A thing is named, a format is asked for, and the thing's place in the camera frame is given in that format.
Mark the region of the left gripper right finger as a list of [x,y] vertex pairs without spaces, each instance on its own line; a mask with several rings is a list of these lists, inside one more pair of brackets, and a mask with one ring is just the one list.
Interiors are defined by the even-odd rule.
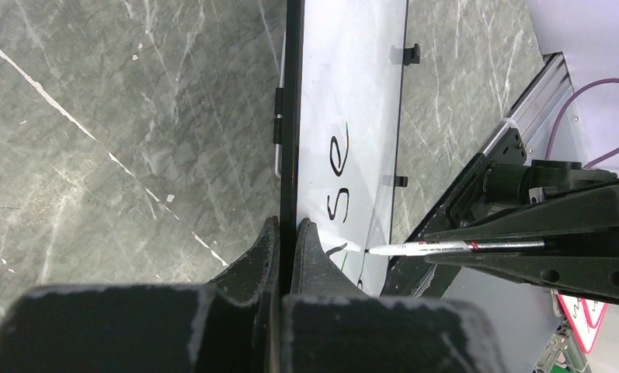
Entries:
[[299,227],[282,301],[285,372],[502,372],[485,312],[435,298],[370,297],[328,258],[317,225]]

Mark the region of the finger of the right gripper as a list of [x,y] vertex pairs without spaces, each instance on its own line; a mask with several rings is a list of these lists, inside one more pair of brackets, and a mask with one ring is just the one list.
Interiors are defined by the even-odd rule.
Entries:
[[619,184],[528,205],[481,225],[429,233],[426,241],[547,237],[619,228]]
[[619,305],[619,242],[480,242],[425,261]]

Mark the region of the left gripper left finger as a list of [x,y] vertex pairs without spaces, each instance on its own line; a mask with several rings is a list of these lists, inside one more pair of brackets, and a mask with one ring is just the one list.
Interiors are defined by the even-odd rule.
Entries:
[[275,372],[280,226],[204,284],[33,288],[0,323],[0,372]]

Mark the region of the white whiteboard black frame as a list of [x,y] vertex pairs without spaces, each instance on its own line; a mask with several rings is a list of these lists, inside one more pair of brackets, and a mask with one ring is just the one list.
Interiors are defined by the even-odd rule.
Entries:
[[378,296],[389,259],[406,43],[406,1],[289,1],[275,97],[274,171],[280,186],[281,276],[315,227],[347,282]]

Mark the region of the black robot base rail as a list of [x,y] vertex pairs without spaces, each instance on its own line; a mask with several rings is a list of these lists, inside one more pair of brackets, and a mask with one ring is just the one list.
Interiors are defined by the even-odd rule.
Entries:
[[[475,153],[440,199],[410,234],[410,242],[425,235],[464,228],[502,208],[483,192],[483,179],[491,163],[523,165],[545,154],[550,115],[572,89],[562,53],[545,57],[545,65],[501,119],[482,148]],[[412,297],[441,297],[457,278],[460,267],[426,263],[418,257],[395,256],[381,293]]]

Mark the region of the white whiteboard marker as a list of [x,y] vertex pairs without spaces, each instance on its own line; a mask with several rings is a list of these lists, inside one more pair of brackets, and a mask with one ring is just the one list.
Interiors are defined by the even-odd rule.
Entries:
[[429,256],[456,252],[517,252],[544,249],[543,239],[520,241],[418,241],[402,244],[376,246],[366,253],[378,256]]

